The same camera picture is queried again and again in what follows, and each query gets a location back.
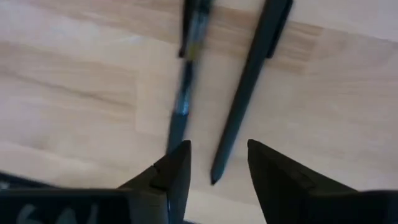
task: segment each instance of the pen tip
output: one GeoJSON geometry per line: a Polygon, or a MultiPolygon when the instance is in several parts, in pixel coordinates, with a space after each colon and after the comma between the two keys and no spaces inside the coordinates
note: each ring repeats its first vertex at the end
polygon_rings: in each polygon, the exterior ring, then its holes
{"type": "Polygon", "coordinates": [[[211,178],[211,184],[212,184],[212,185],[215,185],[215,184],[217,183],[217,181],[218,181],[218,180],[215,180],[215,179],[211,178]]]}

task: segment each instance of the wooden table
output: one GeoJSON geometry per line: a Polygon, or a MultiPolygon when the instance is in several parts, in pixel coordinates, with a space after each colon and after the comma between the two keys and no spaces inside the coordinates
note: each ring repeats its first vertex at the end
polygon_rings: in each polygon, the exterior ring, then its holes
{"type": "MultiPolygon", "coordinates": [[[[398,188],[398,2],[296,0],[222,180],[210,167],[263,1],[219,0],[197,77],[186,218],[264,223],[246,141],[356,189],[398,188]]],[[[0,1],[0,169],[115,187],[165,152],[178,0],[0,1]]]]}

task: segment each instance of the pen clip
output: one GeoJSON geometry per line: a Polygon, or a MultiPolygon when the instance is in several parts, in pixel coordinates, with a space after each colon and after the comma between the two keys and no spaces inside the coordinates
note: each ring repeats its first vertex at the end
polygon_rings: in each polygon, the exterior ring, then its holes
{"type": "Polygon", "coordinates": [[[181,39],[181,48],[178,53],[180,58],[185,56],[185,52],[187,49],[188,42],[188,34],[191,28],[191,21],[193,17],[193,12],[195,10],[197,0],[184,0],[183,3],[183,16],[182,16],[182,39],[181,39]]]}

